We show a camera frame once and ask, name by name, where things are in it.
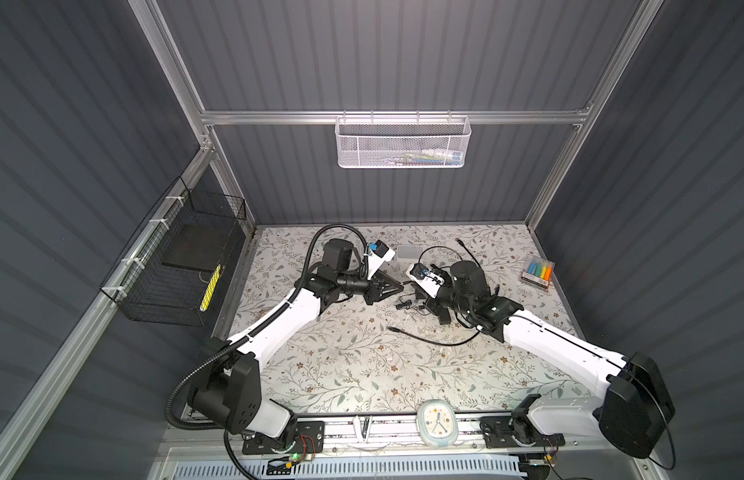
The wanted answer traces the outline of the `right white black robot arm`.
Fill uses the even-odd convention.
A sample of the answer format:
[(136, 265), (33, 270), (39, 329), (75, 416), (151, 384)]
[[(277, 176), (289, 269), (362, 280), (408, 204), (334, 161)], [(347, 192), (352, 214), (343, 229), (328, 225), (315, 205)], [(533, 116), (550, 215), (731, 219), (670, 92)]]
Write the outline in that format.
[(676, 408), (651, 357), (606, 350), (549, 324), (521, 303), (491, 292), (473, 261), (459, 261), (448, 270), (414, 263), (406, 274), (440, 310), (543, 359), (587, 389), (588, 396), (575, 400), (528, 395), (511, 422), (520, 443), (531, 445), (556, 434), (588, 436), (647, 459), (667, 435)]

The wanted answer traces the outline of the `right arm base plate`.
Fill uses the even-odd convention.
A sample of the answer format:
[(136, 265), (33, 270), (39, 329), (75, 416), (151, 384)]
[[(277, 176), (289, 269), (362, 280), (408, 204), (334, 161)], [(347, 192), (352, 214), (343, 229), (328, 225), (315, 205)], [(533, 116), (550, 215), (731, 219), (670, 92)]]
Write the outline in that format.
[(483, 416), (479, 426), (488, 448), (562, 447), (566, 444), (563, 434), (542, 434), (530, 421), (511, 415)]

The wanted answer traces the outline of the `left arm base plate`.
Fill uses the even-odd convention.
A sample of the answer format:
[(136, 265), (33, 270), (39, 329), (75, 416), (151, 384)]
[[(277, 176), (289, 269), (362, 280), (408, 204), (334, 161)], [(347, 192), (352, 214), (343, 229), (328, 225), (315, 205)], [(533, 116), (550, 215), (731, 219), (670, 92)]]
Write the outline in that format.
[(298, 420), (287, 425), (278, 437), (269, 437), (262, 433), (245, 436), (241, 449), (244, 455), (270, 454), (316, 454), (324, 448), (324, 421)]

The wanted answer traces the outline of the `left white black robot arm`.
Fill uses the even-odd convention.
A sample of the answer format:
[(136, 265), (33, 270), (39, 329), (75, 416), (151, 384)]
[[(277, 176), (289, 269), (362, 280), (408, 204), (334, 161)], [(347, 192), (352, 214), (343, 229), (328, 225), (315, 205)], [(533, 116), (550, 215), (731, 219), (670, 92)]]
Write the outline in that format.
[(378, 240), (366, 246), (360, 265), (344, 239), (331, 239), (321, 261), (307, 264), (287, 297), (260, 320), (221, 346), (221, 355), (190, 378), (186, 404), (204, 415), (213, 429), (229, 434), (254, 432), (272, 439), (294, 436), (295, 414), (264, 397), (261, 373), (299, 330), (331, 305), (361, 296), (373, 305), (400, 293), (403, 284), (382, 270), (395, 251)]

